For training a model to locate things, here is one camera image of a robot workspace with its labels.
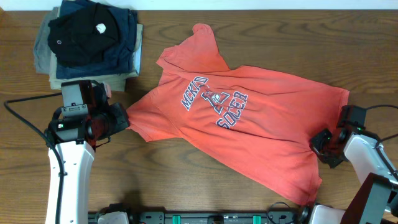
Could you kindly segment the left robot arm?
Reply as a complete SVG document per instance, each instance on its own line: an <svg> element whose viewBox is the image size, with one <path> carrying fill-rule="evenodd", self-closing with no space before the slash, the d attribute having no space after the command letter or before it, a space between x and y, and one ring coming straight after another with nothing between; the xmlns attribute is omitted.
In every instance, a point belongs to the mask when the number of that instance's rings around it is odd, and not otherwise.
<svg viewBox="0 0 398 224"><path fill-rule="evenodd" d="M105 82L78 80L61 85L63 106L45 130L49 139L50 189L46 223L88 223L90 172L96 149L129 127L120 103L109 104Z"/></svg>

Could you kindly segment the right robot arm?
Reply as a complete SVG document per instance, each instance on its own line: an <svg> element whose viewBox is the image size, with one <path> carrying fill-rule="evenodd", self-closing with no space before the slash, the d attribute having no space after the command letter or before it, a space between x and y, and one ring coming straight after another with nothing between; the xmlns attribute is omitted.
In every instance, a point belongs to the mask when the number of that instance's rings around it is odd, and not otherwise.
<svg viewBox="0 0 398 224"><path fill-rule="evenodd" d="M397 169L384 151L384 140L364 126L367 109L343 106L336 129L324 129L311 138L319 160L334 169L350 162L361 187L346 210L314 205L303 207L300 223L387 223L385 212L397 216Z"/></svg>

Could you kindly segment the red printed t-shirt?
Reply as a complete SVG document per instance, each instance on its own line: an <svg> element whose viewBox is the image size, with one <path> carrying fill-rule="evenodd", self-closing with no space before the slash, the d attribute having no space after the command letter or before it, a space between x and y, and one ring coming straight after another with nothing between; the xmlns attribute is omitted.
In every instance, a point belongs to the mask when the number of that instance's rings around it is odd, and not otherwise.
<svg viewBox="0 0 398 224"><path fill-rule="evenodd" d="M348 90L259 67L232 70L206 24L157 64L158 86L127 109L131 130L148 142L185 139L296 204L315 200L322 180L310 139L335 126Z"/></svg>

